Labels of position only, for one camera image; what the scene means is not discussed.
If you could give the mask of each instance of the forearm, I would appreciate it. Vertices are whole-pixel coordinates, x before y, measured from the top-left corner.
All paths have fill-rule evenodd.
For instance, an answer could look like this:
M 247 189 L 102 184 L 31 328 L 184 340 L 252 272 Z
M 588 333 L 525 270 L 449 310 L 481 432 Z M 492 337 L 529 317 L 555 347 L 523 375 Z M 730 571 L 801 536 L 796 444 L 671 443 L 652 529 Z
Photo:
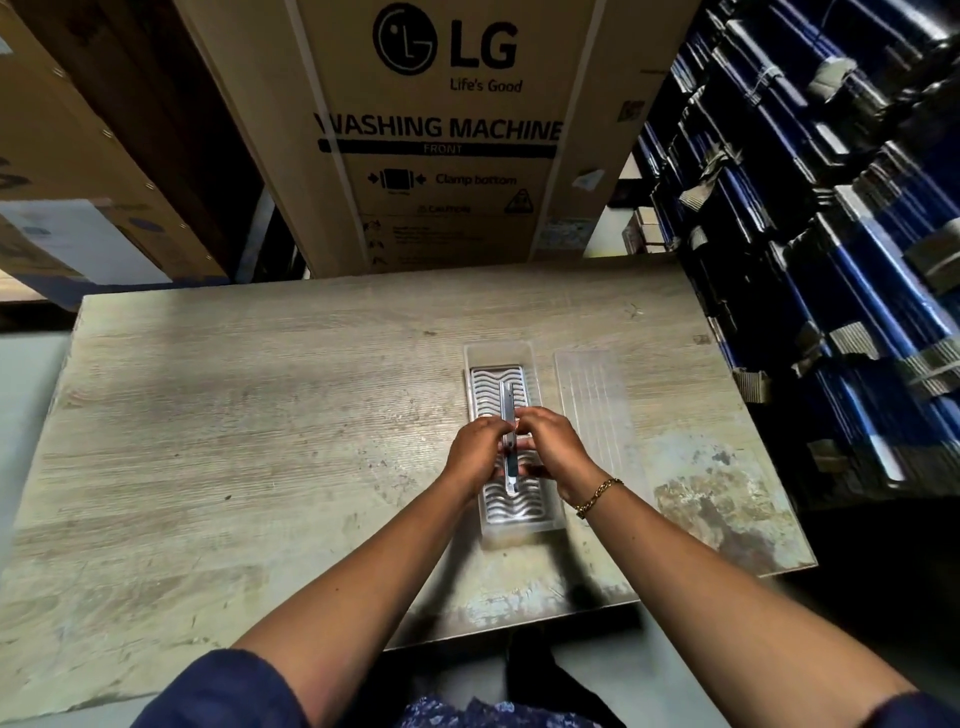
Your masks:
M 626 488 L 608 490 L 588 521 L 732 724 L 859 725 L 911 690 L 862 644 L 728 564 Z
M 449 543 L 469 493 L 438 479 L 236 647 L 271 663 L 313 724 L 345 709 Z

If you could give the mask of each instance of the warning label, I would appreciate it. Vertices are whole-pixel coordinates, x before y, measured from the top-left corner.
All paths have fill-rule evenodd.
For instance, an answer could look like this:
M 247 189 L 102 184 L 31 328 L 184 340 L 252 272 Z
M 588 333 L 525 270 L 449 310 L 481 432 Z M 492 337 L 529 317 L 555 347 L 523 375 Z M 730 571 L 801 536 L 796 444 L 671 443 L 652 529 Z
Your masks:
M 530 193 L 521 189 L 514 195 L 514 198 L 507 203 L 503 211 L 509 215 L 529 215 L 534 211 L 533 200 L 530 199 Z

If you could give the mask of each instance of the wooden table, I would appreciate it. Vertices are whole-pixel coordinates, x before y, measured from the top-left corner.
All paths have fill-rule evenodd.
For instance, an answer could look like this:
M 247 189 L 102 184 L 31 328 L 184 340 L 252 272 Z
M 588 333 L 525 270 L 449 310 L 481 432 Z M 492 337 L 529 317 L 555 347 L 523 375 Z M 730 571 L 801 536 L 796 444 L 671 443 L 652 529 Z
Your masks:
M 463 346 L 614 351 L 657 506 L 757 574 L 814 564 L 669 255 L 92 296 L 0 590 L 0 720 L 161 690 L 426 487 Z M 394 644 L 636 599 L 589 527 L 483 551 L 465 520 Z

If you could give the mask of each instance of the hand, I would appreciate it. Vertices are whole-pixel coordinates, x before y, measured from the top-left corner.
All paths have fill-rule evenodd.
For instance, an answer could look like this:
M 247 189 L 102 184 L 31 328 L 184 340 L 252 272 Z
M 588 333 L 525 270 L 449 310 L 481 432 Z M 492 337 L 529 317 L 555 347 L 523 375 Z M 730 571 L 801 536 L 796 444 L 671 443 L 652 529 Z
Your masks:
M 490 482 L 497 448 L 503 436 L 514 427 L 513 423 L 499 417 L 478 417 L 461 427 L 450 446 L 446 467 L 440 477 L 469 488 L 469 493 L 475 496 L 485 483 Z
M 594 463 L 573 425 L 563 415 L 545 407 L 518 407 L 517 449 L 534 449 L 547 469 L 546 477 L 557 481 L 560 497 L 573 506 L 583 505 L 610 478 Z

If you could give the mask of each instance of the blue shirt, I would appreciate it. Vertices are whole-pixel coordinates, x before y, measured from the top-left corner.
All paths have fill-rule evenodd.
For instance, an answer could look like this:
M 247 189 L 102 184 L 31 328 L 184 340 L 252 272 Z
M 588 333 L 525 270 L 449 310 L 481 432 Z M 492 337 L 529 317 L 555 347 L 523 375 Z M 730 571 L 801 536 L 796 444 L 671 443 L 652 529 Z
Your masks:
M 143 709 L 132 728 L 306 728 L 297 697 L 269 663 L 251 652 L 218 649 L 184 670 Z M 407 707 L 399 728 L 592 728 L 584 718 L 559 716 L 514 703 L 474 700 L 465 711 L 434 697 Z M 899 695 L 865 728 L 960 728 L 960 714 L 922 692 Z

